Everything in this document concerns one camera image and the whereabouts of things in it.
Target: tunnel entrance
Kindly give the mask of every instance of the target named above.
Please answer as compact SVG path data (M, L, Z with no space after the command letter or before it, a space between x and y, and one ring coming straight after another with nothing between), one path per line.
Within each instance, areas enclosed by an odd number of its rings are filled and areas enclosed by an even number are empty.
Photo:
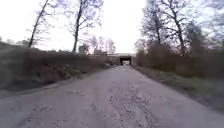
M120 57L120 63L121 65L131 65L131 56L121 56Z

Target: tree trunk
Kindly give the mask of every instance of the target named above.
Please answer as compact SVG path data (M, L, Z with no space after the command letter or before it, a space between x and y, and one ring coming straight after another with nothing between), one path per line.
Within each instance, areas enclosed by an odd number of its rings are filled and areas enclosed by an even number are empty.
M28 47L29 47L29 48L33 45L34 35L35 35L36 30L37 30L37 27L38 27L38 25L39 25L39 20L40 20L40 18L42 17L42 15L43 15L43 13L44 13L44 10L45 10L45 8L46 8L46 6L47 6L47 3L48 3L48 0L45 1L44 6L43 6L41 12L39 13L39 15L38 15L38 17L37 17L37 20L36 20L35 25L34 25L34 27L33 27L32 35L31 35L31 38L30 38L30 41L29 41L29 44L28 44Z
M76 47L77 47L77 42L79 38L79 22L80 22L81 16L82 16L82 0L80 0L79 13L78 13L78 17L75 24L74 45L72 49L72 52L74 53L76 53Z
M178 28L178 38L179 38L179 41L180 41L180 52L184 56L185 55L185 46L184 46L184 40L183 40L183 35L182 35L182 29L181 29L181 26L180 26L180 24L177 20L175 20L175 23L176 23L177 28Z

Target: bush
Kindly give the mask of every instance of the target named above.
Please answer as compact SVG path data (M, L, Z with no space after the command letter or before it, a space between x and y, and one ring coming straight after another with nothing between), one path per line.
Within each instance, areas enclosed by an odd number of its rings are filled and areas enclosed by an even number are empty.
M153 44L147 52L138 51L137 64L184 77L224 77L224 50L204 49L199 55L175 53L168 45Z
M3 46L5 48L0 49L0 89L17 91L36 88L105 68L101 66L105 65L105 61L100 61L100 56L92 59L71 52Z

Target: dirt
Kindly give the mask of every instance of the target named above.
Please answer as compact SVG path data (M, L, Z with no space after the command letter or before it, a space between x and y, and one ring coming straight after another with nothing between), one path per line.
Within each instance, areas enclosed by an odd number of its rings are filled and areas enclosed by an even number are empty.
M129 66L0 99L1 128L223 128L224 116Z

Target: grassy slope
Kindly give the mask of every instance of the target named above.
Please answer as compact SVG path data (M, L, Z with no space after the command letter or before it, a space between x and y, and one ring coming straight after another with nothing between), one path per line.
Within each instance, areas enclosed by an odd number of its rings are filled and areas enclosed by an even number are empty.
M107 58L0 43L0 89L20 91L106 68Z
M143 67L134 67L151 79L161 82L198 102L224 113L224 80L184 78Z

